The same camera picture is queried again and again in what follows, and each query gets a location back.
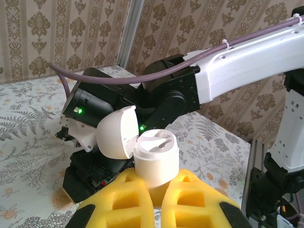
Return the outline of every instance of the yellow foam pad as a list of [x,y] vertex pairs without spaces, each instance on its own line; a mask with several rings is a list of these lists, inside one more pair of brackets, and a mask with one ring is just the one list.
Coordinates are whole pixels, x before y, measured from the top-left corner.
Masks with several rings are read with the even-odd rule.
[[161,206],[162,228],[231,227],[220,203],[238,204],[188,170],[171,180]]
[[78,209],[96,206],[86,228],[154,228],[154,209],[144,181],[134,169],[86,199]]
[[161,204],[162,228],[229,228],[220,203],[238,204],[192,172],[180,170],[169,184],[149,193],[134,168],[86,199],[78,209],[95,205],[85,228],[154,228],[154,204]]

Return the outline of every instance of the white plastic cap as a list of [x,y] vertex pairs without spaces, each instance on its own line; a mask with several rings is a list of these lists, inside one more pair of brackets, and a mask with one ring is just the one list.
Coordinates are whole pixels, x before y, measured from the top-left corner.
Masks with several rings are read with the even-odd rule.
[[180,169],[179,148],[175,135],[164,129],[144,132],[134,151],[136,173],[149,189],[174,179]]
[[139,130],[136,107],[117,110],[100,121],[96,140],[100,152],[112,159],[129,159],[133,156]]

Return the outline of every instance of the floral tablecloth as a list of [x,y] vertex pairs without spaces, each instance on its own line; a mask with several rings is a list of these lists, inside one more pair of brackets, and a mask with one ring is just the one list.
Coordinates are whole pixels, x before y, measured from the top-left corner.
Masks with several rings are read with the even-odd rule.
[[[120,67],[111,76],[133,76]],[[71,88],[75,84],[69,80]],[[0,85],[0,227],[64,228],[78,205],[62,190],[76,148],[60,141],[65,93],[57,77]],[[180,147],[180,167],[239,205],[250,145],[194,112],[167,127]],[[160,211],[155,210],[160,227]]]

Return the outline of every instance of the damask wallpaper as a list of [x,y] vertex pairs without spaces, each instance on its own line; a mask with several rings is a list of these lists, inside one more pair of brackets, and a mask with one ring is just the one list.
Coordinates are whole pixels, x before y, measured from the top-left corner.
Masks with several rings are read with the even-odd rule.
[[[303,0],[145,0],[127,70],[221,44],[286,20]],[[273,144],[285,104],[284,75],[237,88],[202,105],[200,113],[249,141]]]
[[0,83],[115,65],[129,0],[0,0]]

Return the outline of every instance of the white robot arm segment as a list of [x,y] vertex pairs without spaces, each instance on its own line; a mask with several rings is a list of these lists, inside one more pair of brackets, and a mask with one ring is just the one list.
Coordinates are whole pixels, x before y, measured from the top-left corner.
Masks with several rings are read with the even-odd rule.
[[294,90],[286,92],[283,118],[270,153],[287,172],[304,169],[304,97]]
[[[190,52],[184,60],[201,52]],[[200,67],[195,75],[200,104],[275,74],[304,68],[304,24],[240,43],[193,66]]]

